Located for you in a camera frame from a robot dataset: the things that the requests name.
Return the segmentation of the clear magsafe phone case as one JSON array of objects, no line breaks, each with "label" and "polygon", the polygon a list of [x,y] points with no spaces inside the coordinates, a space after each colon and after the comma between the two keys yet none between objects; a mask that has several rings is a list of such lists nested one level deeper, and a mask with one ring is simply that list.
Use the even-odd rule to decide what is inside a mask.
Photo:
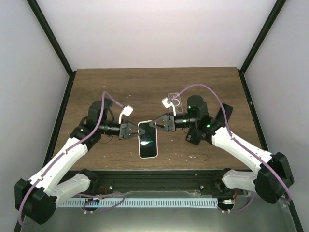
[{"label": "clear magsafe phone case", "polygon": [[178,114],[183,113],[183,105],[182,105],[182,100],[181,100],[179,93],[178,92],[170,92],[170,93],[167,94],[168,99],[173,99],[174,97],[176,97],[176,98],[172,101],[172,103],[175,106],[175,112],[178,115]]}]

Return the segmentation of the black phone case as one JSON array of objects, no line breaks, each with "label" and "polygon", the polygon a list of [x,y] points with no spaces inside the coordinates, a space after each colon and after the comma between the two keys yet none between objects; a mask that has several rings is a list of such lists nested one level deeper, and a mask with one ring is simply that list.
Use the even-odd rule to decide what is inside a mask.
[{"label": "black phone case", "polygon": [[196,128],[191,127],[190,130],[187,133],[186,141],[193,144],[193,145],[199,145],[201,138],[199,135],[199,132]]}]

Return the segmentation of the red-cased smartphone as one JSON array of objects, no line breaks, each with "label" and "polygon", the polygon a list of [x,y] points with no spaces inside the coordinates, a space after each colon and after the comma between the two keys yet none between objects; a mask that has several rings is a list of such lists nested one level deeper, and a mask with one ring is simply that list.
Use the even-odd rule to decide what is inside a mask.
[{"label": "red-cased smartphone", "polygon": [[232,115],[234,108],[228,104],[223,103],[223,109],[224,110],[222,110],[222,108],[219,109],[216,115],[216,119],[222,123],[225,123],[225,117],[228,121]]}]

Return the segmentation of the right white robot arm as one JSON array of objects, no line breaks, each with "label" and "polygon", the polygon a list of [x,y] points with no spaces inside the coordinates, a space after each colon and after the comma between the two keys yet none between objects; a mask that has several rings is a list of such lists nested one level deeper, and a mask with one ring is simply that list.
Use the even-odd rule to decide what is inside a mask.
[{"label": "right white robot arm", "polygon": [[223,104],[217,116],[211,117],[207,103],[199,95],[192,95],[187,99],[186,113],[177,114],[177,107],[168,98],[164,98],[162,103],[173,111],[151,121],[150,127],[167,132],[188,128],[188,142],[198,145],[200,141],[206,141],[234,156],[250,169],[249,172],[227,170],[214,183],[217,193],[225,195],[231,189],[253,191],[267,203],[274,204],[294,183],[284,154],[262,150],[228,130],[227,123],[224,122],[224,110],[232,111],[231,106]]}]

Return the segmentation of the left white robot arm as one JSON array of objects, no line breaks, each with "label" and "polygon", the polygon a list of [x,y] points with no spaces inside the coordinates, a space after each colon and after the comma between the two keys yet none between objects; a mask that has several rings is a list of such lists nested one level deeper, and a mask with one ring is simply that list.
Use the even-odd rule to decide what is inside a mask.
[{"label": "left white robot arm", "polygon": [[137,125],[119,120],[107,120],[112,100],[94,101],[88,115],[70,134],[61,150],[29,180],[20,179],[14,187],[15,207],[38,224],[44,224],[64,201],[79,194],[94,195],[98,191],[98,176],[87,169],[61,182],[63,176],[84,156],[103,134],[131,139],[143,135]]}]

